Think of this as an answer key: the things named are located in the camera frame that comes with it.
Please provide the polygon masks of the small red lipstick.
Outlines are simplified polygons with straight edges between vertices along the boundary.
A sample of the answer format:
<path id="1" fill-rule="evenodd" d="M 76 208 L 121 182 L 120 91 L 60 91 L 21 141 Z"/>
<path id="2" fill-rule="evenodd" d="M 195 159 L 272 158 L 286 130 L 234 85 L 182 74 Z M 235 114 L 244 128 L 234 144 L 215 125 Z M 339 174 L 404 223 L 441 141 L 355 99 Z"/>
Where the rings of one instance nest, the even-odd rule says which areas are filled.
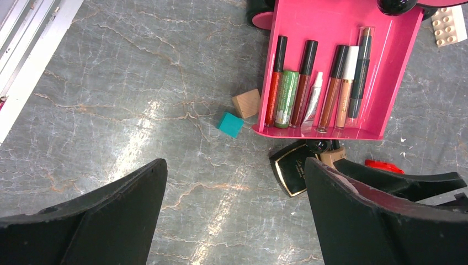
<path id="1" fill-rule="evenodd" d="M 313 64 L 316 57 L 316 51 L 318 48 L 318 41 L 307 40 L 305 49 L 302 57 L 302 64 L 299 75 L 299 84 L 297 87 L 296 98 L 294 107 L 292 110 L 292 116 L 290 120 L 290 127 L 298 128 L 302 123 L 302 115 L 304 114 L 303 105 L 307 101 L 309 93 L 309 82 L 311 79 Z"/>

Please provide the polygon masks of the pink white lip gloss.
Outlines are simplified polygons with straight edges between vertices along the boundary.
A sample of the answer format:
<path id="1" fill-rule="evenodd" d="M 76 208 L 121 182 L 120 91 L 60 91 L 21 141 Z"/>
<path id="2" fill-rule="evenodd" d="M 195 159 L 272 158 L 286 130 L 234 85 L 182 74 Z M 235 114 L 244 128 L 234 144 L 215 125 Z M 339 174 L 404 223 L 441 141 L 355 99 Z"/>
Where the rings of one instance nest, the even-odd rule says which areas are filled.
<path id="1" fill-rule="evenodd" d="M 345 127 L 359 49 L 359 46 L 350 46 L 345 60 L 335 123 L 337 129 L 343 129 Z"/>

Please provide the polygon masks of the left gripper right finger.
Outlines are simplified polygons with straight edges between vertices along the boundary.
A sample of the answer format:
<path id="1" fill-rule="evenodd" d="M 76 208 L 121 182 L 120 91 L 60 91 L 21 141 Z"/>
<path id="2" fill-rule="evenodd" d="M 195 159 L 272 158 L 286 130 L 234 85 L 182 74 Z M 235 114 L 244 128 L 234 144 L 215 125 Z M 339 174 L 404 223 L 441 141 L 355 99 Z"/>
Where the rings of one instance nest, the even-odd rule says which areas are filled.
<path id="1" fill-rule="evenodd" d="M 305 182 L 325 264 L 466 264 L 467 196 L 412 202 L 309 157 Z"/>

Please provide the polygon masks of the black pink drawer organizer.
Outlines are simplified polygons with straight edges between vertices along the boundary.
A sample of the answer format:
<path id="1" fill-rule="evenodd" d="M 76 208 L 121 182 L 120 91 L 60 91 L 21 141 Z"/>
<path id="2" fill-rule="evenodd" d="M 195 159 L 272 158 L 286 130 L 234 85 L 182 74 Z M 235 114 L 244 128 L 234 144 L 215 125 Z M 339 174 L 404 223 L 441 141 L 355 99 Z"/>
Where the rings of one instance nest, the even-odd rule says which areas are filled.
<path id="1" fill-rule="evenodd" d="M 285 69 L 300 67 L 304 42 L 312 39 L 318 41 L 313 71 L 328 77 L 336 46 L 357 42 L 362 25 L 374 26 L 376 34 L 358 124 L 325 134 L 313 126 L 272 128 L 270 150 L 300 138 L 336 138 L 355 149 L 467 152 L 467 42 L 437 48 L 420 8 L 389 17 L 375 1 L 280 1 L 264 53 L 262 85 L 270 82 L 278 35 L 288 37 Z"/>

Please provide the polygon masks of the foundation bottle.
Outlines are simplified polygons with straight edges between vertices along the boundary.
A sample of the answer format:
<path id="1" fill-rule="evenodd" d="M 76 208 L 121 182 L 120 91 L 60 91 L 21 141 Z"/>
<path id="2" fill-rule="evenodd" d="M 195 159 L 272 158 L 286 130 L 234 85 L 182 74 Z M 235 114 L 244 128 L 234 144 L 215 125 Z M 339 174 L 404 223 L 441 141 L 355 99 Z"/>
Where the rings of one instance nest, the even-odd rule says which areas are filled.
<path id="1" fill-rule="evenodd" d="M 334 163 L 347 158 L 345 147 L 341 146 L 336 150 L 325 151 L 319 154 L 319 158 L 322 163 L 336 169 Z"/>

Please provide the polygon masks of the dark eyeliner pencil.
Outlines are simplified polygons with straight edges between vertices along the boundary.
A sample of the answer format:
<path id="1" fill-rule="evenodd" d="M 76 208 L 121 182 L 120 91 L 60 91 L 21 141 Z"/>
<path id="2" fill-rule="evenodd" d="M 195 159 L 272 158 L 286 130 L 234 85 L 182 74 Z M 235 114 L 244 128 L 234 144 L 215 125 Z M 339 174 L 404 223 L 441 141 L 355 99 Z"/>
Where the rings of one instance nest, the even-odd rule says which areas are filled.
<path id="1" fill-rule="evenodd" d="M 347 117 L 357 119 L 363 100 L 366 79 L 370 63 L 370 52 L 372 45 L 374 27 L 365 26 L 361 28 L 359 39 L 359 52 L 354 75 L 354 84 L 350 93 L 349 109 Z"/>

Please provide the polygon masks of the silver tweezers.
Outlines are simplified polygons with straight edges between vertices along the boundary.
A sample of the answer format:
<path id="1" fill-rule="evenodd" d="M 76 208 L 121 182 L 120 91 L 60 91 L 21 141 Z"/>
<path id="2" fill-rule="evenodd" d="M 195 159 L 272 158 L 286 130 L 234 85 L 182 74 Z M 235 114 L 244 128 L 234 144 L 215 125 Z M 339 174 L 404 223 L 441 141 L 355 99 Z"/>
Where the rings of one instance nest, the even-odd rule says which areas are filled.
<path id="1" fill-rule="evenodd" d="M 323 85 L 323 72 L 318 72 L 315 78 L 315 81 L 312 85 L 312 92 L 310 96 L 309 103 L 306 108 L 306 113 L 304 120 L 301 126 L 301 130 L 305 131 L 307 128 L 311 127 L 313 122 L 316 119 L 317 105 L 320 98 L 321 90 Z"/>

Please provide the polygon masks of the green lip balm tube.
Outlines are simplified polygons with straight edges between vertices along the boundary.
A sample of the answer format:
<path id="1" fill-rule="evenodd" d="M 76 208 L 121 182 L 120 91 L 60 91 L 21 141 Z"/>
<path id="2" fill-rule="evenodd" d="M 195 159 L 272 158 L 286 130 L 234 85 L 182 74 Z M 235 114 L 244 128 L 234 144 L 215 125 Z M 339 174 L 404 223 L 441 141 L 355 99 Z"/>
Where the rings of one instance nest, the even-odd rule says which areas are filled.
<path id="1" fill-rule="evenodd" d="M 285 129 L 289 126 L 299 75 L 297 71 L 285 70 L 283 72 L 274 122 L 277 128 Z"/>

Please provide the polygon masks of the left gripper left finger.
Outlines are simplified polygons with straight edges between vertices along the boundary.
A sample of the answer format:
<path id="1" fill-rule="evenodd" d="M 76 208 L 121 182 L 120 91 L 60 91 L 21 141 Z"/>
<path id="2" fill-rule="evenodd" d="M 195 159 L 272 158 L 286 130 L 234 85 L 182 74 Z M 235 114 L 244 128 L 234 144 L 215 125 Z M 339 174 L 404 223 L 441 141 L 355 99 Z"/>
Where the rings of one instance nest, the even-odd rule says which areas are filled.
<path id="1" fill-rule="evenodd" d="M 1 218 L 1 263 L 145 264 L 167 177 L 158 158 L 64 203 Z"/>

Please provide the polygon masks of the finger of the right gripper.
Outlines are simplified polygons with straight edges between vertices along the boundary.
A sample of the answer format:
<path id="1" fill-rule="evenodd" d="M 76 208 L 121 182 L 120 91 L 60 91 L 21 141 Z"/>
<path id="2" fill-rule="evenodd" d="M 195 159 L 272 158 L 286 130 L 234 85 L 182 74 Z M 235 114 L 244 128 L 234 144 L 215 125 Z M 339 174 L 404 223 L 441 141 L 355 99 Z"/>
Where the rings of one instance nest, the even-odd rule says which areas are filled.
<path id="1" fill-rule="evenodd" d="M 333 164 L 342 174 L 356 181 L 412 202 L 467 187 L 457 172 L 417 176 L 383 171 L 346 159 Z"/>

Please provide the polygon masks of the red lipstick tube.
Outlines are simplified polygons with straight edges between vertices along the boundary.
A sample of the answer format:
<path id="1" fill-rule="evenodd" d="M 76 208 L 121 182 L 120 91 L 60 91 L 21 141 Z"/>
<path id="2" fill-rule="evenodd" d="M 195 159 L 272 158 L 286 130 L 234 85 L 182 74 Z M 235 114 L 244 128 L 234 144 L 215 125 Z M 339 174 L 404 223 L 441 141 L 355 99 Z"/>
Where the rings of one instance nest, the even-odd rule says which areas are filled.
<path id="1" fill-rule="evenodd" d="M 272 126 L 274 123 L 276 98 L 278 95 L 279 83 L 282 77 L 282 72 L 283 72 L 283 67 L 284 67 L 284 59 L 285 59 L 287 41 L 288 41 L 288 38 L 286 36 L 282 36 L 282 35 L 278 36 L 272 78 L 271 78 L 271 83 L 270 83 L 267 111 L 266 111 L 266 116 L 265 116 L 265 124 L 267 126 Z"/>

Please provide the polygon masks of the brown lip gloss tube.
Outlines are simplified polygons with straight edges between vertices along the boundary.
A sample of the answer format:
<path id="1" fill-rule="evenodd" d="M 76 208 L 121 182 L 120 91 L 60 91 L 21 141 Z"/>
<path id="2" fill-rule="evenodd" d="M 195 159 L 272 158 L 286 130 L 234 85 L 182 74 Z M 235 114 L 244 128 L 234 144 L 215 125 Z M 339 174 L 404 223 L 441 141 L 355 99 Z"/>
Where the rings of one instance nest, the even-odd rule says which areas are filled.
<path id="1" fill-rule="evenodd" d="M 333 115 L 334 106 L 336 103 L 336 97 L 338 95 L 339 86 L 344 71 L 344 63 L 349 51 L 348 45 L 337 45 L 336 52 L 333 58 L 333 64 L 329 77 L 329 84 L 327 88 L 327 94 L 323 103 L 323 109 L 318 124 L 317 131 L 319 133 L 326 133 L 329 127 L 331 117 Z"/>

